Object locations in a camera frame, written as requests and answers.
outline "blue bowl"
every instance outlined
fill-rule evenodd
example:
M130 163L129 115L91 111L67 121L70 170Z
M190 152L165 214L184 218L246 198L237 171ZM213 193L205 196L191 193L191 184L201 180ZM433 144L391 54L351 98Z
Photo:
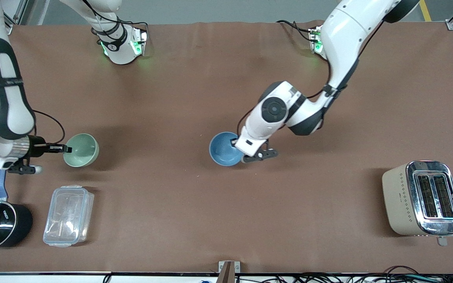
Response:
M217 134L209 143L209 155L221 166L233 166L239 163L244 154L232 146L232 140L236 139L237 135L225 131Z

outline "yellow line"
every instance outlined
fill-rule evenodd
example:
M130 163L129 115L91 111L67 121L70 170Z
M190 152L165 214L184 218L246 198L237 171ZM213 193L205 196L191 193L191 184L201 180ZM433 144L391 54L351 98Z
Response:
M427 5L425 0L420 0L420 9L422 11L422 15L424 16L424 21L431 22L431 16L429 15L429 11L427 10Z

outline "brown table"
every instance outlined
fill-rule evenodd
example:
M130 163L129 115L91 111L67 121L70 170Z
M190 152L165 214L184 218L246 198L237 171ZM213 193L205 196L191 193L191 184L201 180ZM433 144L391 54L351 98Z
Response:
M212 136L234 131L272 82L316 93L326 63L279 24L150 33L151 58L116 66L88 26L14 27L33 108L58 118L67 138L93 134L101 153L80 169L48 154L34 159L43 174L9 175L9 200L35 221L18 247L0 249L0 271L209 272L235 259L245 272L453 273L453 238L439 247L396 235L381 190L386 170L412 160L453 172L453 31L444 23L384 25L321 130L281 130L271 138L278 158L231 168L210 159ZM50 141L60 136L47 118L37 125ZM70 184L95 193L88 242L49 247L50 198Z

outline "toaster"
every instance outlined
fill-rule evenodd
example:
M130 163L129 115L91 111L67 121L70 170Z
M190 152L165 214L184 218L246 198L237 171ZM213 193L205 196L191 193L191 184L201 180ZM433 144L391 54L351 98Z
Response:
M382 176L391 228L401 235L453 236L453 179L438 161L412 161Z

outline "clear plastic container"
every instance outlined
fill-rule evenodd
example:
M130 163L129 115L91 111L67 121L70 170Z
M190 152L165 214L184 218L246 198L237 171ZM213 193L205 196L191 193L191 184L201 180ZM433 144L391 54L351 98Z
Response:
M54 247L69 247L87 238L94 194L78 185L53 191L43 242Z

